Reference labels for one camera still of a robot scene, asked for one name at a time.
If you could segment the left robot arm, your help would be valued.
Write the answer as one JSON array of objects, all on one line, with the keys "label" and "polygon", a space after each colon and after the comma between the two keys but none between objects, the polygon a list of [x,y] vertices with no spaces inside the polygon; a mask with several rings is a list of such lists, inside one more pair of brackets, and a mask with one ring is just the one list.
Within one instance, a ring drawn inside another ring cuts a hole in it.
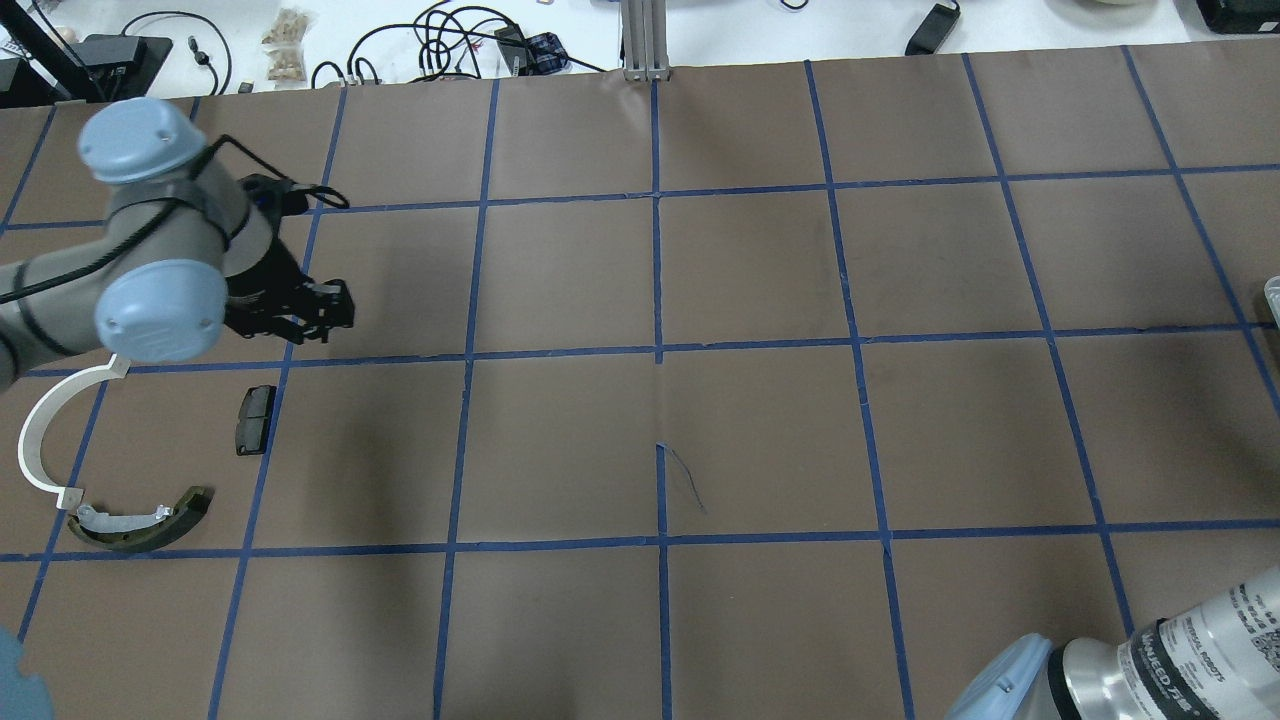
[{"label": "left robot arm", "polygon": [[224,331],[293,345],[355,324],[342,279],[315,281],[282,240],[314,202],[347,209],[230,135],[207,138],[172,102],[136,97],[96,113],[82,163],[110,190],[97,240],[3,268],[1,373],[104,348],[133,363],[187,363]]}]

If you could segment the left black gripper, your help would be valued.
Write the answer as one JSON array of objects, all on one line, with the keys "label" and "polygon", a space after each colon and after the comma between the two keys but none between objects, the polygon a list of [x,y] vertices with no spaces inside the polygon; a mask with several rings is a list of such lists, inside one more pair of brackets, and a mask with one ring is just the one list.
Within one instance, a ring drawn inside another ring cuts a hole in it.
[{"label": "left black gripper", "polygon": [[238,184],[265,220],[268,243],[246,269],[227,277],[224,324],[244,338],[269,334],[293,345],[326,343],[333,329],[353,328],[356,307],[348,284],[316,282],[282,240],[284,218],[305,214],[312,200],[334,208],[337,191],[268,176],[246,176]]}]

